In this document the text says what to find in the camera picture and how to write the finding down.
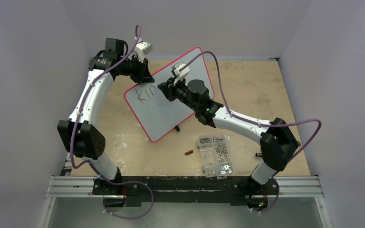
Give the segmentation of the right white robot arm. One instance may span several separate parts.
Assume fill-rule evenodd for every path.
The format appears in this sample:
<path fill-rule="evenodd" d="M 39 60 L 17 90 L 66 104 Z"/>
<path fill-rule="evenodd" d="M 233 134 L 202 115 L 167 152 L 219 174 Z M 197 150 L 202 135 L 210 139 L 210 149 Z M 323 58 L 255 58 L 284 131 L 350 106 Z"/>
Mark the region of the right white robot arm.
<path fill-rule="evenodd" d="M 170 77 L 157 86 L 165 98 L 178 100 L 195 112 L 195 117 L 203 125 L 232 131 L 249 138 L 260 145 L 262 160 L 251 173 L 248 188 L 260 193 L 266 188 L 267 181 L 277 172 L 283 171 L 294 155 L 299 143 L 283 119 L 273 121 L 234 115 L 227 107 L 215 102 L 209 90 L 199 79 L 174 82 Z"/>

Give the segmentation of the pink framed whiteboard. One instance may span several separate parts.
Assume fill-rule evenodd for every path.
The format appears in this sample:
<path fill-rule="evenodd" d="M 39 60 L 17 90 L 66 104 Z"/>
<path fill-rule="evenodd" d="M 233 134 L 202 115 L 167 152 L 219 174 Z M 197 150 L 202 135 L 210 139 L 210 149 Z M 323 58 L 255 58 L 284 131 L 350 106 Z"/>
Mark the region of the pink framed whiteboard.
<path fill-rule="evenodd" d="M 125 91 L 125 101 L 151 142 L 160 140 L 176 126 L 194 115 L 194 111 L 180 101 L 169 102 L 157 86 L 173 77 L 172 66 L 178 63 L 188 63 L 201 52 L 200 47 L 194 47 L 152 73 L 155 82 L 135 85 Z"/>

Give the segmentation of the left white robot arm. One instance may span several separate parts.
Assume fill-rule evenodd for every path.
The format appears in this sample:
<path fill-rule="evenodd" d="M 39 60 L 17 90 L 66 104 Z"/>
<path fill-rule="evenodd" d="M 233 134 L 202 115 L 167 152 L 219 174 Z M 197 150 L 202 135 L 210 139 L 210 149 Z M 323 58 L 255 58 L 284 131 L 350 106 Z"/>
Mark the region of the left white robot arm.
<path fill-rule="evenodd" d="M 119 168 L 105 153 L 105 137 L 96 128 L 99 111 L 117 76 L 128 76 L 136 84 L 154 82 L 145 57 L 152 49 L 141 38 L 137 38 L 134 47 L 123 40 L 107 38 L 105 48 L 89 62 L 86 85 L 74 111 L 57 125 L 72 168 L 88 164 L 110 194 L 118 194 L 123 182 Z"/>

